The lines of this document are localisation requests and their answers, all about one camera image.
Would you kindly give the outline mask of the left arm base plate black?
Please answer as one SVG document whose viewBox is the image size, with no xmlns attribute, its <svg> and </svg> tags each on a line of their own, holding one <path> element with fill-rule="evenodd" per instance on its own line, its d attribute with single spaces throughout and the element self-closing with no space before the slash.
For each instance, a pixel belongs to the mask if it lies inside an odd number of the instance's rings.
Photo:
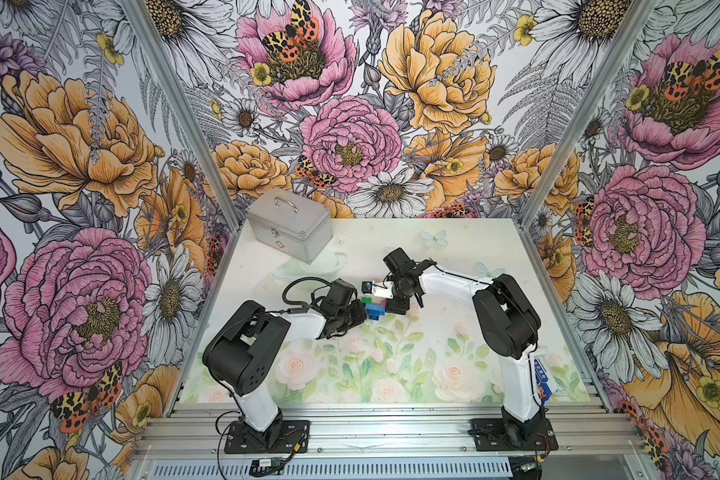
<svg viewBox="0 0 720 480">
<path fill-rule="evenodd" d="M 225 454 L 289 454 L 296 446 L 307 450 L 310 422 L 308 420 L 275 421 L 266 431 L 259 432 L 245 422 L 232 422 L 224 434 Z"/>
</svg>

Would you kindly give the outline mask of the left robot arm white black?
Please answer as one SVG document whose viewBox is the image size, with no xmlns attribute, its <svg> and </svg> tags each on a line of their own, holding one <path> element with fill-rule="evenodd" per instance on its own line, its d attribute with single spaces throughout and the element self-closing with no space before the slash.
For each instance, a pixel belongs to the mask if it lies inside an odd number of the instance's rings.
<svg viewBox="0 0 720 480">
<path fill-rule="evenodd" d="M 343 279 L 307 276 L 289 283 L 282 308 L 243 302 L 209 341 L 202 363 L 235 401 L 240 419 L 222 435 L 227 453 L 284 452 L 309 435 L 309 423 L 288 426 L 266 384 L 282 345 L 341 337 L 366 320 L 357 289 Z"/>
</svg>

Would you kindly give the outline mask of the light blue lego brick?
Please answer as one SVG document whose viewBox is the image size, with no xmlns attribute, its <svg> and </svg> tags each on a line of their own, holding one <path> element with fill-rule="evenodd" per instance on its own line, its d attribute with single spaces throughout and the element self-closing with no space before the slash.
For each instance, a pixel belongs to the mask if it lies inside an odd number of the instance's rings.
<svg viewBox="0 0 720 480">
<path fill-rule="evenodd" d="M 386 315 L 386 308 L 382 304 L 366 303 L 366 315 L 370 320 L 379 321 L 381 317 Z"/>
</svg>

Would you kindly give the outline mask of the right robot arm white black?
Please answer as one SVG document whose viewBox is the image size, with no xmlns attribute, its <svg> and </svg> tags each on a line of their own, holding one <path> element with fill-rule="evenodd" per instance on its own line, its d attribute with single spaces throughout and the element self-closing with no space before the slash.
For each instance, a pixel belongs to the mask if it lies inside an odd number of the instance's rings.
<svg viewBox="0 0 720 480">
<path fill-rule="evenodd" d="M 431 259 L 417 262 L 401 248 L 383 262 L 388 269 L 385 287 L 391 291 L 389 312 L 406 313 L 412 300 L 423 307 L 427 294 L 473 308 L 484 342 L 499 356 L 503 405 L 498 439 L 511 450 L 529 450 L 544 439 L 546 416 L 532 358 L 541 319 L 515 278 L 502 274 L 481 280 Z"/>
</svg>

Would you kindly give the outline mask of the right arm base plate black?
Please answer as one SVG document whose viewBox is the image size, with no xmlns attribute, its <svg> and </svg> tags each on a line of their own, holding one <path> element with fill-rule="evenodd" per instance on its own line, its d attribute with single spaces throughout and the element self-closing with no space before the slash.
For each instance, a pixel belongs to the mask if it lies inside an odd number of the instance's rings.
<svg viewBox="0 0 720 480">
<path fill-rule="evenodd" d="M 503 418 L 476 418 L 471 421 L 468 434 L 479 452 L 537 451 L 549 454 L 559 449 L 551 422 L 541 417 L 527 422 Z"/>
</svg>

